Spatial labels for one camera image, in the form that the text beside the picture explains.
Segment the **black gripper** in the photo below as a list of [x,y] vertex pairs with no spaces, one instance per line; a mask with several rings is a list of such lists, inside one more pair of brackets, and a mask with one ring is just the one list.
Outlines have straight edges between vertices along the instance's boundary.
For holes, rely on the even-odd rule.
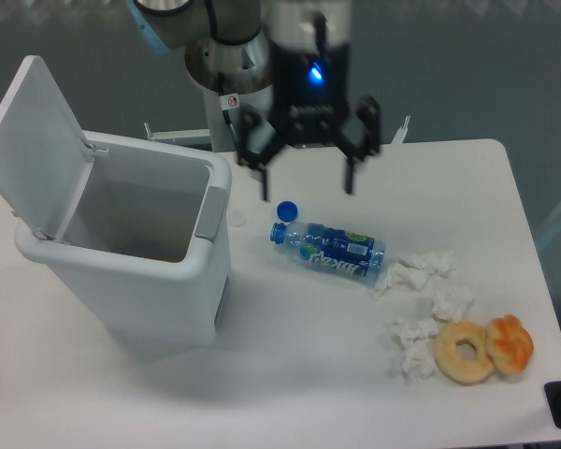
[[261,199],[268,198],[267,165],[285,145],[334,144],[345,156],[343,190],[354,193],[356,166],[381,153],[381,108],[364,96],[354,115],[363,135],[353,143],[342,132],[350,117],[347,80],[351,45],[321,53],[288,49],[273,42],[270,62],[273,76],[272,107],[268,120],[255,108],[239,113],[237,163],[260,182]]

